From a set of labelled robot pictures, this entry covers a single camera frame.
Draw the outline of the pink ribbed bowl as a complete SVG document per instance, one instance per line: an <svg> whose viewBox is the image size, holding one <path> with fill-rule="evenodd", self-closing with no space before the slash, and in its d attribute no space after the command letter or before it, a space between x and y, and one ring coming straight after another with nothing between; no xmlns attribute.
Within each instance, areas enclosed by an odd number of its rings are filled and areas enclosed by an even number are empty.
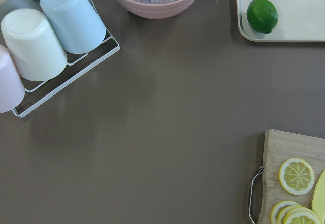
<svg viewBox="0 0 325 224"><path fill-rule="evenodd" d="M147 19L166 19L180 14L195 0L177 0L165 4L146 4L133 0L117 0L129 12Z"/></svg>

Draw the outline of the light blue cup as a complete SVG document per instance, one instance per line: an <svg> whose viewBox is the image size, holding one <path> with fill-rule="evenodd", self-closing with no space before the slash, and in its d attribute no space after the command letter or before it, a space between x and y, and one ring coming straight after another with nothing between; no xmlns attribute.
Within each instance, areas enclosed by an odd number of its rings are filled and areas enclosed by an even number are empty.
<svg viewBox="0 0 325 224"><path fill-rule="evenodd" d="M62 47L72 54L97 48L106 36L106 28L88 0L40 0Z"/></svg>

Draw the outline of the wooden cutting board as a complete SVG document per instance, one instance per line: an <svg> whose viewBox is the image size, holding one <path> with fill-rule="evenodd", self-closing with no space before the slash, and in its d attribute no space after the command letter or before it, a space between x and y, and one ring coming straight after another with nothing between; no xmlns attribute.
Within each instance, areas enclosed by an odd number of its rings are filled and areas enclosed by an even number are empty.
<svg viewBox="0 0 325 224"><path fill-rule="evenodd" d="M324 171L324 139L280 130L269 129L265 133L262 173L262 205L257 223L270 223L273 206L284 200L292 200L310 208L313 192L293 195L284 190L279 182L279 169L290 158L307 161L314 170L315 181Z"/></svg>

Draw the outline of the green lime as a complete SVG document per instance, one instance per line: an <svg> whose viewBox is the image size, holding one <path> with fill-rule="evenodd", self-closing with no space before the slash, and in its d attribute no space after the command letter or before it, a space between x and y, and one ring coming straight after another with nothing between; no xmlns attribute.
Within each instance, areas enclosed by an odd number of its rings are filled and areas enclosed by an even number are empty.
<svg viewBox="0 0 325 224"><path fill-rule="evenodd" d="M250 27L263 34L269 34L278 23L278 12L269 0L252 0L246 12Z"/></svg>

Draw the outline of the cream white cup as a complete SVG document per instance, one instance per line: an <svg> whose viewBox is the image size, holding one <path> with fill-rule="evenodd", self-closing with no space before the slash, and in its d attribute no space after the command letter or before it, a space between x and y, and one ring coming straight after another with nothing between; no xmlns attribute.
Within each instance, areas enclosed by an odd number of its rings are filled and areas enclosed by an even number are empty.
<svg viewBox="0 0 325 224"><path fill-rule="evenodd" d="M46 81L65 69L67 55L42 12L14 10L2 19L1 32L21 77Z"/></svg>

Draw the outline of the pink cup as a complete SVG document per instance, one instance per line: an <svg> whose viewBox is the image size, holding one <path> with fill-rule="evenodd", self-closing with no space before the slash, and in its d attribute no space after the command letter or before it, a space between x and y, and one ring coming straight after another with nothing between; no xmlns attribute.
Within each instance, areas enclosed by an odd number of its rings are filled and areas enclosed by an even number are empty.
<svg viewBox="0 0 325 224"><path fill-rule="evenodd" d="M1 113L18 106L25 96L25 88L8 50L1 45Z"/></svg>

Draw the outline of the lemon slice upper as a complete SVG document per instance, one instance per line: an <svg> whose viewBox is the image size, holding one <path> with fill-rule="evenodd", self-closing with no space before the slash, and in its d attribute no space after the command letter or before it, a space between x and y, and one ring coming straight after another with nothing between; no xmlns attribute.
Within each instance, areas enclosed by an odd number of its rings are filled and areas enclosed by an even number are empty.
<svg viewBox="0 0 325 224"><path fill-rule="evenodd" d="M278 178L285 191L292 195L310 192L315 183L312 166L304 159L287 159L279 168Z"/></svg>

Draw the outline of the lemon slice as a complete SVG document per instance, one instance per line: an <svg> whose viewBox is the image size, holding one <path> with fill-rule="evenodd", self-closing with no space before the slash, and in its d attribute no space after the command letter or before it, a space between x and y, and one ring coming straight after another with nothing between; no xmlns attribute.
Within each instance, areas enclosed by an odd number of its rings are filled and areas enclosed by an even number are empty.
<svg viewBox="0 0 325 224"><path fill-rule="evenodd" d="M323 223L318 215L307 207L294 201L280 201L275 204L270 214L271 223Z"/></svg>
<svg viewBox="0 0 325 224"><path fill-rule="evenodd" d="M278 178L285 191L292 195L310 192L315 183L312 166L304 159L287 159L279 168Z"/></svg>

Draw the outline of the lemon slice lower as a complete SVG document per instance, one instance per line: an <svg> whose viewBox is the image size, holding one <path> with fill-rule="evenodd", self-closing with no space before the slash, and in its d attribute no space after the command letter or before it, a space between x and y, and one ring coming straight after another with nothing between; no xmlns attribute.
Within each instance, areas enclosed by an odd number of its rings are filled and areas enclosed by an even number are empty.
<svg viewBox="0 0 325 224"><path fill-rule="evenodd" d="M318 215L307 207L294 201L280 201L275 204L270 214L271 223L323 223Z"/></svg>

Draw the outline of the cream rabbit tray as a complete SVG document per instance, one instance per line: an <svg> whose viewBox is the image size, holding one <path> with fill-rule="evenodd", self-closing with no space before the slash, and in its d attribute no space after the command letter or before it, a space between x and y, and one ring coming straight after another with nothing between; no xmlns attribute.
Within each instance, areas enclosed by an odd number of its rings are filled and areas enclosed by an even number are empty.
<svg viewBox="0 0 325 224"><path fill-rule="evenodd" d="M246 11L252 0L236 0L238 29L254 42L324 42L324 0L269 0L278 12L278 23L269 34L248 24Z"/></svg>

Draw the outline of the yellow plastic knife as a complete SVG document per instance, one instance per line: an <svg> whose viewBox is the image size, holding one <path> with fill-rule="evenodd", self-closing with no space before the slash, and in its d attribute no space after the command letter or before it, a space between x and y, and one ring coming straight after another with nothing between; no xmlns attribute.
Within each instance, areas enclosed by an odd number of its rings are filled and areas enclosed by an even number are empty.
<svg viewBox="0 0 325 224"><path fill-rule="evenodd" d="M312 211L318 216L320 223L324 223L324 181L325 172L323 171L316 183L311 205Z"/></svg>

